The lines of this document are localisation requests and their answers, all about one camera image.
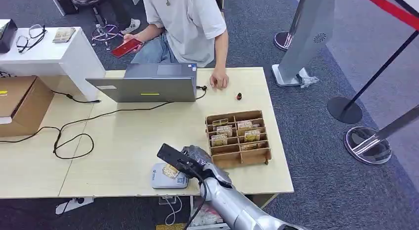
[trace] red barrier rope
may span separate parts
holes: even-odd
[[[397,19],[403,21],[404,23],[408,24],[409,26],[415,28],[419,31],[419,18],[415,17],[414,15],[406,12],[405,10],[399,8],[398,6],[390,3],[387,0],[370,0],[375,5],[383,9],[384,11],[390,13]]]

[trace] sneaker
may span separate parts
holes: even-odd
[[[129,25],[127,28],[125,28],[125,30],[121,30],[121,33],[123,35],[131,33],[133,31],[135,31],[136,29],[138,29],[138,27],[140,27],[140,24],[141,24],[140,20],[131,19],[131,25]]]

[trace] office chair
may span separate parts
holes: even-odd
[[[94,13],[96,30],[92,32],[92,46],[96,45],[96,41],[104,41],[106,50],[111,50],[108,45],[108,40],[111,40],[117,36],[123,37],[123,35],[120,33],[117,26],[107,24],[106,19],[102,16],[98,6],[103,1],[104,0],[71,0],[75,6],[91,8]]]

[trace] white t-shirt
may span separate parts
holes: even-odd
[[[204,67],[214,60],[214,38],[226,30],[215,0],[144,0],[149,24],[165,27],[177,61]]]

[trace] laptop power cable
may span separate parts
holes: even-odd
[[[203,94],[203,95],[201,95],[200,97],[196,98],[196,100],[201,99],[202,97],[204,97],[204,96],[207,94],[207,86],[203,86],[203,87],[201,87],[201,86],[197,86],[196,88],[197,88],[197,89],[201,89],[202,91],[204,91],[204,94]],[[72,95],[70,95],[70,94],[61,93],[61,92],[55,92],[55,91],[52,91],[52,92],[57,93],[57,94],[62,94],[62,95],[65,95],[65,96],[66,96],[66,97],[68,97],[69,99],[71,99],[71,100],[73,100],[73,101],[75,101],[75,102],[78,102],[78,103],[99,103],[99,102],[100,102],[100,100],[93,100],[93,101],[79,101],[79,100],[75,100],[75,99],[73,98],[73,96],[72,96]],[[105,115],[111,115],[111,114],[114,114],[114,113],[117,113],[117,112],[120,112],[120,111],[139,111],[139,110],[144,110],[144,111],[145,111],[145,110],[154,110],[154,109],[156,109],[156,108],[162,107],[162,106],[167,105],[167,104],[170,104],[170,103],[173,103],[173,101],[168,101],[168,102],[162,103],[162,104],[160,104],[160,105],[156,105],[156,106],[151,107],[151,108],[118,109],[118,110],[114,110],[114,111],[112,111],[112,112],[108,112],[108,113],[100,114],[100,115],[97,115],[97,116],[94,116],[94,117],[91,117],[91,118],[86,118],[86,119],[81,119],[81,120],[72,121],[72,122],[70,122],[70,123],[67,123],[67,124],[63,125],[61,128],[58,128],[58,127],[51,127],[51,126],[44,126],[44,127],[41,127],[41,128],[40,128],[40,129],[39,129],[36,133],[34,133],[33,135],[30,135],[30,136],[28,136],[28,137],[26,137],[26,138],[23,138],[23,139],[20,139],[20,140],[16,140],[16,141],[1,141],[1,140],[0,140],[0,143],[18,143],[18,142],[23,142],[23,141],[25,141],[25,140],[28,140],[28,139],[30,139],[30,138],[32,138],[32,137],[34,137],[35,135],[37,135],[37,134],[38,134],[41,130],[43,130],[43,129],[55,129],[55,130],[57,130],[57,131],[58,131],[58,135],[57,135],[57,138],[56,138],[56,140],[55,140],[55,142],[54,142],[54,146],[53,146],[53,151],[52,151],[52,153],[54,153],[54,155],[55,155],[57,158],[59,158],[59,159],[63,159],[63,160],[71,160],[71,159],[81,158],[81,157],[84,157],[84,156],[86,156],[86,155],[89,155],[89,154],[90,154],[90,153],[94,150],[94,141],[93,141],[93,138],[92,138],[89,134],[86,134],[86,133],[81,133],[81,134],[78,134],[78,135],[74,136],[74,137],[73,137],[73,138],[71,138],[70,140],[65,141],[65,142],[64,142],[64,143],[62,143],[62,144],[58,144],[58,143],[60,142],[60,140],[61,140],[61,136],[62,136],[62,134],[63,134],[63,130],[64,130],[64,128],[65,128],[65,127],[67,127],[67,126],[69,126],[69,125],[72,125],[72,124],[76,124],[76,123],[84,122],[84,121],[94,120],[94,119],[97,119],[97,118],[99,118],[99,117],[102,117],[102,116],[105,116]],[[90,139],[90,141],[91,141],[91,148],[90,148],[90,150],[89,150],[87,153],[82,154],[82,155],[79,155],[79,156],[73,156],[73,157],[63,157],[63,156],[58,155],[57,150],[58,150],[59,148],[61,148],[62,146],[64,146],[64,145],[66,145],[66,144],[70,143],[71,141],[73,141],[73,140],[75,140],[76,138],[81,137],[81,136],[87,136],[87,137]]]

